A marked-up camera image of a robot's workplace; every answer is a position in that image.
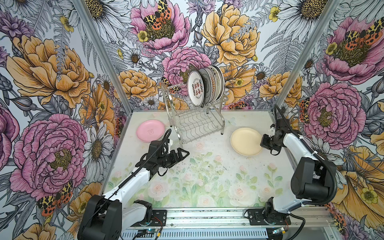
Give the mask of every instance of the dish rack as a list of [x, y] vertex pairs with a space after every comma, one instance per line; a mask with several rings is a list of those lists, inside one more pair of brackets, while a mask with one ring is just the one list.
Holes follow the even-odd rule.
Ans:
[[224, 94], [220, 99], [205, 104], [203, 107], [176, 109], [169, 90], [175, 87], [185, 88], [187, 84], [179, 83], [167, 86], [161, 82], [160, 87], [163, 92], [169, 124], [174, 127], [180, 145], [217, 131], [221, 131], [221, 134], [224, 133], [225, 121], [221, 114], [221, 108], [223, 102], [228, 99]]

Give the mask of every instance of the dish rack frame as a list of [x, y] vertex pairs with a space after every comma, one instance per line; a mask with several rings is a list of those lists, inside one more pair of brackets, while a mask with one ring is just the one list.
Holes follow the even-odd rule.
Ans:
[[186, 83], [172, 86], [167, 86], [164, 82], [160, 83], [169, 125], [175, 129], [180, 145], [218, 131], [221, 131], [223, 135], [225, 120], [221, 110], [223, 102], [228, 99], [225, 94], [223, 93], [220, 99], [204, 104], [203, 107], [176, 109], [169, 90], [175, 87], [182, 88], [186, 86]]

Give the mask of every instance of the plate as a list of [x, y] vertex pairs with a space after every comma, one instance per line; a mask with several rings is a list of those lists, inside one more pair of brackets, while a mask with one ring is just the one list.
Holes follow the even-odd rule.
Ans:
[[233, 149], [245, 156], [253, 156], [261, 152], [262, 141], [261, 134], [255, 129], [242, 127], [235, 130], [231, 136], [231, 145]]
[[214, 99], [214, 97], [215, 97], [215, 93], [216, 93], [216, 79], [215, 79], [215, 74], [214, 74], [214, 72], [212, 71], [212, 69], [210, 67], [207, 67], [207, 68], [204, 68], [204, 69], [208, 72], [208, 74], [210, 76], [210, 79], [211, 79], [211, 85], [212, 85], [212, 87], [211, 87], [211, 94], [210, 94], [210, 98], [209, 98], [209, 100], [207, 102], [207, 103], [210, 103]]
[[199, 69], [204, 84], [204, 104], [208, 103], [212, 96], [212, 81], [208, 71], [209, 69], [207, 70], [205, 68]]
[[216, 85], [216, 89], [215, 89], [215, 94], [214, 94], [214, 97], [212, 99], [212, 101], [215, 101], [218, 99], [218, 96], [220, 94], [220, 91], [221, 91], [221, 88], [220, 88], [220, 74], [217, 70], [217, 68], [213, 67], [213, 66], [209, 66], [209, 68], [212, 70], [212, 72], [214, 73], [214, 76], [215, 76], [215, 85]]
[[220, 68], [218, 66], [215, 66], [215, 65], [212, 65], [212, 67], [216, 68], [216, 70], [219, 74], [219, 77], [220, 77], [220, 88], [219, 88], [220, 92], [216, 98], [216, 100], [217, 100], [217, 99], [221, 98], [221, 96], [225, 92], [225, 80], [224, 80], [224, 76], [223, 76], [223, 73], [221, 72]]
[[164, 124], [153, 119], [140, 124], [136, 130], [136, 136], [143, 142], [152, 142], [163, 136], [164, 131]]
[[204, 85], [197, 71], [189, 73], [187, 87], [192, 104], [196, 107], [201, 106], [204, 103]]

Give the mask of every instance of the pink plate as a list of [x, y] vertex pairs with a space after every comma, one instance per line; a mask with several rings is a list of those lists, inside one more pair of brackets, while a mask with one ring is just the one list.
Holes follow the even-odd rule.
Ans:
[[143, 142], [159, 139], [165, 131], [164, 124], [159, 120], [148, 120], [140, 124], [136, 130], [137, 137]]

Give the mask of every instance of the floral tablecloth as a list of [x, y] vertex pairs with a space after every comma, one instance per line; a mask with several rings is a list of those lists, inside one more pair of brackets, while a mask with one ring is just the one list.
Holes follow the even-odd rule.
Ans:
[[[268, 112], [223, 112], [224, 135], [219, 132], [184, 144], [190, 155], [169, 169], [165, 176], [154, 176], [131, 199], [145, 200], [153, 207], [257, 207], [271, 196], [290, 191], [292, 166], [285, 151], [272, 156], [268, 150], [245, 157], [233, 150], [230, 136], [240, 127], [251, 127], [264, 134], [272, 124]], [[144, 121], [157, 119], [169, 128], [166, 112], [134, 112], [119, 149], [105, 191], [127, 177], [148, 151], [149, 143], [136, 137]], [[172, 149], [179, 146], [173, 130]]]

